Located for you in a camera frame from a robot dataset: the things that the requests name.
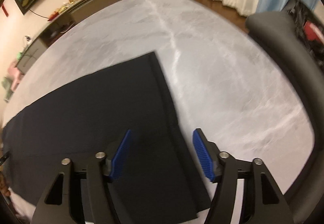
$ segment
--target wooden floor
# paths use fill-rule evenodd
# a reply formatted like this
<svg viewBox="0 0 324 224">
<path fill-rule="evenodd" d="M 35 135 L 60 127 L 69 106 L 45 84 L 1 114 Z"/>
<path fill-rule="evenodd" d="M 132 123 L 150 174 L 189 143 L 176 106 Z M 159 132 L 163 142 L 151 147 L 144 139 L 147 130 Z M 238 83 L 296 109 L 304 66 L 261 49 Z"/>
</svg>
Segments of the wooden floor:
<svg viewBox="0 0 324 224">
<path fill-rule="evenodd" d="M 211 10 L 220 14 L 222 17 L 226 18 L 228 21 L 236 25 L 245 33 L 248 33 L 248 30 L 245 28 L 246 17 L 240 16 L 235 9 L 223 6 L 221 1 L 214 1 L 214 0 L 195 0 L 195 1 L 201 3 L 207 8 L 210 8 Z"/>
</svg>

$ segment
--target folded black fabric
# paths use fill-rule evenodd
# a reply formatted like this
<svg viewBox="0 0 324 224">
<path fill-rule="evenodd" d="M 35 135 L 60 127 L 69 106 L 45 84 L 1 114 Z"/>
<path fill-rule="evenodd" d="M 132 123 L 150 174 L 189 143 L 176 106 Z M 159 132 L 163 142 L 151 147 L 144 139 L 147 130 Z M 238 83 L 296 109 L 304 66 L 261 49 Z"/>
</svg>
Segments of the folded black fabric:
<svg viewBox="0 0 324 224">
<path fill-rule="evenodd" d="M 4 128 L 5 175 L 36 205 L 63 158 L 104 151 L 124 129 L 136 135 L 113 188 L 133 223 L 181 223 L 209 208 L 154 53 L 81 77 L 23 109 Z"/>
</svg>

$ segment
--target gray marble tabletop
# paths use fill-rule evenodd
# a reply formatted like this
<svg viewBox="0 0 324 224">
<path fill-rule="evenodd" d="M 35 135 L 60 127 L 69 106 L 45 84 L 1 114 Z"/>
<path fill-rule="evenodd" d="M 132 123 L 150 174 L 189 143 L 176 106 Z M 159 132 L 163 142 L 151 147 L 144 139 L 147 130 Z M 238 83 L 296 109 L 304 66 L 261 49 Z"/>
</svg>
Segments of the gray marble tabletop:
<svg viewBox="0 0 324 224">
<path fill-rule="evenodd" d="M 194 1 L 122 0 L 85 19 L 28 71 L 4 122 L 64 84 L 150 51 L 160 60 L 193 157 L 192 131 L 200 127 L 235 158 L 263 159 L 285 192 L 313 148 L 304 107 L 255 42 Z M 212 197 L 215 184 L 205 183 Z M 232 223 L 239 219 L 242 183 Z"/>
</svg>

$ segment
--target blue ridged pad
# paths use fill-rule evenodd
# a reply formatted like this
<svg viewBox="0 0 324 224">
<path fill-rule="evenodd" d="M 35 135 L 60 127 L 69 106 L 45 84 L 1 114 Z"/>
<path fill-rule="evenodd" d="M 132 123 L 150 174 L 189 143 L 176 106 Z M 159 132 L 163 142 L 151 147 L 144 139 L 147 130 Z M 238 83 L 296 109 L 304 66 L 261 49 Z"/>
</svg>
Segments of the blue ridged pad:
<svg viewBox="0 0 324 224">
<path fill-rule="evenodd" d="M 205 176 L 213 182 L 216 177 L 213 171 L 213 160 L 210 157 L 197 129 L 194 130 L 192 134 L 192 142 Z"/>
<path fill-rule="evenodd" d="M 111 160 L 111 173 L 109 177 L 116 180 L 122 175 L 124 162 L 127 158 L 131 143 L 131 130 L 127 130 L 123 140 L 121 141 L 115 156 Z"/>
</svg>

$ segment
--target metal screw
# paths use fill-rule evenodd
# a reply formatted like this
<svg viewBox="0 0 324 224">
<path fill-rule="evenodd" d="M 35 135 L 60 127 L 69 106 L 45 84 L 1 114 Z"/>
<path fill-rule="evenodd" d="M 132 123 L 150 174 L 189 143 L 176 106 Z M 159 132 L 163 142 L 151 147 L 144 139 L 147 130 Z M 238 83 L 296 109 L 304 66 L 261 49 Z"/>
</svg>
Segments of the metal screw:
<svg viewBox="0 0 324 224">
<path fill-rule="evenodd" d="M 229 154 L 228 154 L 227 152 L 220 152 L 220 153 L 219 153 L 219 156 L 220 156 L 221 158 L 228 158 L 228 157 L 229 157 Z"/>
<path fill-rule="evenodd" d="M 104 158 L 106 154 L 104 152 L 99 152 L 96 154 L 96 158 Z"/>
<path fill-rule="evenodd" d="M 262 165 L 262 160 L 260 158 L 253 159 L 253 162 L 255 162 L 257 165 Z"/>
<path fill-rule="evenodd" d="M 62 165 L 68 165 L 70 162 L 71 160 L 69 158 L 64 158 L 61 163 Z"/>
</svg>

